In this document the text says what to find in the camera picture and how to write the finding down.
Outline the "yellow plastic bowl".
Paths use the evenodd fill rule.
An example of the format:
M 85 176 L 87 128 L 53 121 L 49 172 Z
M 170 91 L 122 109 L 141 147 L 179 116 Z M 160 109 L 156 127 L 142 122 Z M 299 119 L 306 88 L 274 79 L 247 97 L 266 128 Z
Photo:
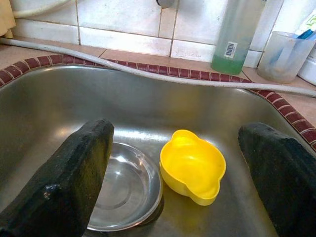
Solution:
M 175 131 L 163 146 L 159 166 L 169 188 L 201 206 L 216 200 L 226 172 L 220 150 L 184 129 Z

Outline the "stainless steel sink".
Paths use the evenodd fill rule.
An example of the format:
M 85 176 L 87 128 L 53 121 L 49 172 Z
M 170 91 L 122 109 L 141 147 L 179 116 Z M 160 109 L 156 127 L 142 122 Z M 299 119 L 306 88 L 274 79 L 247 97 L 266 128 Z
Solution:
M 265 123 L 294 137 L 294 128 L 262 97 L 241 89 L 172 83 L 83 66 L 26 73 L 0 88 L 0 212 L 64 140 L 90 120 L 105 118 L 114 141 L 159 161 L 178 129 L 194 132 L 225 156 L 220 193 L 210 206 L 169 187 L 153 222 L 125 231 L 87 231 L 84 237 L 278 237 L 238 144 L 238 131 Z

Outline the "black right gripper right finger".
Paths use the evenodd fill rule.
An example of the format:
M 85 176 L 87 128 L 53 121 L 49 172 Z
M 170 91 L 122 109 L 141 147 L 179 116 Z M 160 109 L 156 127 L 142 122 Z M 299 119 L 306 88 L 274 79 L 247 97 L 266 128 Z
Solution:
M 279 237 L 316 237 L 316 157 L 260 122 L 241 126 L 238 143 Z

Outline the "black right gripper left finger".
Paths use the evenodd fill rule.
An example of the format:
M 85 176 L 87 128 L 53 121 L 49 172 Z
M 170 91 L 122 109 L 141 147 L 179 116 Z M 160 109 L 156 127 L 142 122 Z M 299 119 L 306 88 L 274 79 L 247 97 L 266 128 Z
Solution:
M 85 123 L 0 212 L 0 237 L 82 237 L 98 199 L 114 126 Z

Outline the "cream black water ioniser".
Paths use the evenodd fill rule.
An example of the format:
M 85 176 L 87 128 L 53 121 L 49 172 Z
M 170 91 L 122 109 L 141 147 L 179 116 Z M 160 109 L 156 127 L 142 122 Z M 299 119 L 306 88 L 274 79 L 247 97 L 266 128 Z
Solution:
M 12 28 L 16 26 L 9 0 L 0 0 L 0 37 L 13 38 Z

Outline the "clear soap bottle blue cap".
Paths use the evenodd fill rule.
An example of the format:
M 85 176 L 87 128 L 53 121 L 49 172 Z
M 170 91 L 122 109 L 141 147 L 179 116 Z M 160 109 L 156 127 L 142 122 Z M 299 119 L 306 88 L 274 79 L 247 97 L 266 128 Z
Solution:
M 238 75 L 246 60 L 267 0 L 228 0 L 211 67 Z

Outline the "large white detergent bottle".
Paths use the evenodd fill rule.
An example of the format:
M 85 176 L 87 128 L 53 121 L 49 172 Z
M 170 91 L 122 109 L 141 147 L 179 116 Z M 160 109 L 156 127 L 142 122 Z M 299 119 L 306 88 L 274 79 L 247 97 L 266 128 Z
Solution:
M 308 57 L 298 72 L 298 76 L 316 86 L 316 57 Z

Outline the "metal faucet pipe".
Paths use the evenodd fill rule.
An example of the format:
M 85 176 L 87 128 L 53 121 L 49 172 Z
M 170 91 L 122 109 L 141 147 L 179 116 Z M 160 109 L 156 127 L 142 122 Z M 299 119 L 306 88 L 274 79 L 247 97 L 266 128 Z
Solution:
M 156 0 L 156 2 L 162 9 L 166 9 L 172 7 L 175 0 Z

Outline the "stainless steel plate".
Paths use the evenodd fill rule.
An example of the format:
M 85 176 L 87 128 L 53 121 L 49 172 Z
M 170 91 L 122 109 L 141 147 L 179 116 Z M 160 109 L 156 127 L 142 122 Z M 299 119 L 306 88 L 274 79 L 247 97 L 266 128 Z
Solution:
M 162 190 L 157 164 L 137 147 L 114 142 L 87 229 L 116 232 L 139 225 L 157 209 Z

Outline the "clear plastic measuring cup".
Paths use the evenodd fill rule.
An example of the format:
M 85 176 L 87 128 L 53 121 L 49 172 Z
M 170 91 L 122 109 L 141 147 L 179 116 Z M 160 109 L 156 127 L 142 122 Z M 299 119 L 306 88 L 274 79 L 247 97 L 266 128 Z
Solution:
M 291 83 L 315 44 L 316 39 L 301 39 L 296 34 L 273 31 L 257 74 L 269 81 Z

